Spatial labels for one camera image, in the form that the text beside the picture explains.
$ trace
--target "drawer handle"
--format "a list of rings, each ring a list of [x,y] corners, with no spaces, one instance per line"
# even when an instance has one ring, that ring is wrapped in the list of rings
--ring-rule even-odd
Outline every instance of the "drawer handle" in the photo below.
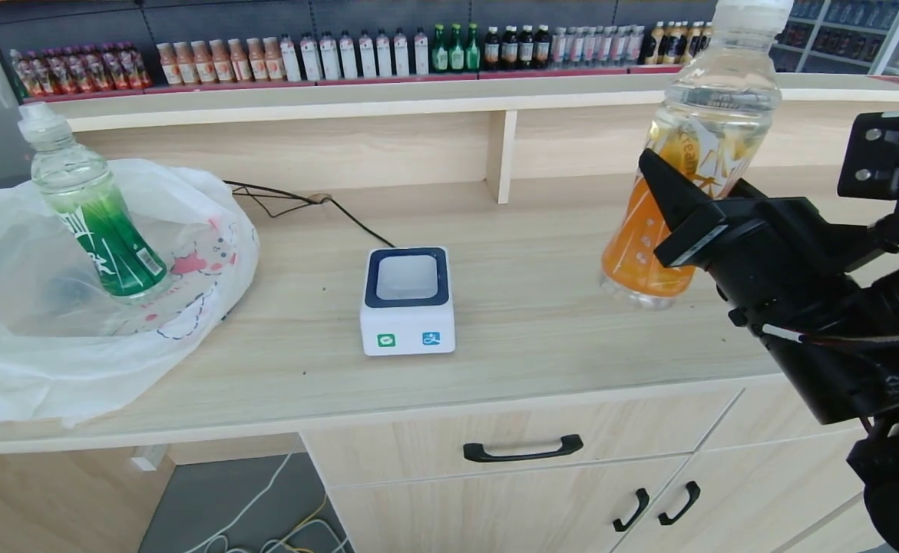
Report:
[[[688,512],[689,508],[695,504],[695,501],[698,501],[698,497],[702,494],[702,488],[698,487],[698,484],[695,483],[694,480],[685,484],[685,490],[688,490],[688,503],[681,508],[681,511],[679,511],[674,518],[668,517],[667,512],[661,512],[660,515],[657,515],[657,519],[659,519],[661,526],[670,526],[673,525],[674,522],[678,522],[681,517],[684,517],[685,512]]]
[[[645,510],[645,508],[650,504],[650,496],[646,493],[646,490],[641,488],[636,490],[636,511],[631,515],[629,521],[624,524],[620,519],[615,519],[613,521],[613,529],[618,532],[625,532],[630,529],[630,526],[636,522],[637,518],[640,518],[641,512]]]
[[[463,458],[472,462],[509,462],[530,461],[531,459],[550,459],[554,456],[572,455],[583,448],[582,438],[578,434],[562,436],[562,446],[553,452],[526,455],[489,455],[483,444],[463,444]]]

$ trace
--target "white plastic bag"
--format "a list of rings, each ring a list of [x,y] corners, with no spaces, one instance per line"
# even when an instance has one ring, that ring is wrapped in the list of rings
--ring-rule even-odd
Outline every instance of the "white plastic bag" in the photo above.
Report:
[[[221,180],[109,162],[169,293],[125,305],[32,182],[0,190],[0,421],[71,426],[132,402],[192,353],[255,276],[255,227]]]

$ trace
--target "power cord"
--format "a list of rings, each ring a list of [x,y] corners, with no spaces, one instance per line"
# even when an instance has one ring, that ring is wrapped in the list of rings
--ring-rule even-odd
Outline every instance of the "power cord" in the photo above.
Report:
[[[284,214],[292,213],[295,210],[304,209],[304,207],[309,206],[322,206],[322,204],[330,203],[336,206],[336,209],[340,210],[342,214],[345,214],[347,218],[351,221],[354,221],[354,224],[357,227],[361,227],[361,230],[364,230],[367,234],[372,235],[374,238],[378,239],[382,244],[386,245],[389,248],[394,248],[396,245],[391,243],[390,240],[383,237],[382,235],[376,233],[371,230],[368,225],[361,223],[361,221],[354,217],[350,211],[347,211],[333,196],[329,194],[313,194],[312,196],[299,196],[299,194],[293,194],[292,192],[285,192],[282,190],[275,190],[274,188],[267,188],[264,186],[259,186],[256,184],[246,184],[243,182],[237,182],[233,180],[225,180],[225,183],[236,186],[237,188],[232,189],[231,194],[235,196],[248,196],[250,199],[255,200],[256,204],[262,207],[264,213],[268,214],[268,217],[275,218],[284,216]],[[263,192],[264,194],[255,193],[253,190],[257,190]],[[284,200],[297,200],[297,202],[302,202],[299,206],[289,207],[288,210],[278,211],[278,213],[273,213],[268,207],[260,200],[259,198],[275,198],[275,199],[284,199]]]

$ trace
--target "cabinet door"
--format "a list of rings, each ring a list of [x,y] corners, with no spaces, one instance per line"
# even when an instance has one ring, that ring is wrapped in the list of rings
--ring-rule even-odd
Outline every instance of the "cabinet door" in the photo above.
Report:
[[[684,456],[340,488],[330,501],[357,553],[608,553]]]
[[[811,438],[698,452],[615,553],[773,551],[862,490],[845,462],[864,436],[846,431]],[[690,501],[688,482],[699,497]]]

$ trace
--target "drawer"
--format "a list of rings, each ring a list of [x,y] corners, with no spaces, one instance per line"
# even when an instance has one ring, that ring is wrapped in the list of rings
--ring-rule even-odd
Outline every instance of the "drawer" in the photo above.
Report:
[[[729,448],[861,428],[858,420],[822,426],[785,376],[746,386],[703,449]]]
[[[691,395],[316,430],[302,432],[302,443],[327,487],[691,452],[737,392],[722,385]],[[569,455],[508,462],[463,456],[464,444],[494,456],[557,452],[572,435],[582,448]]]

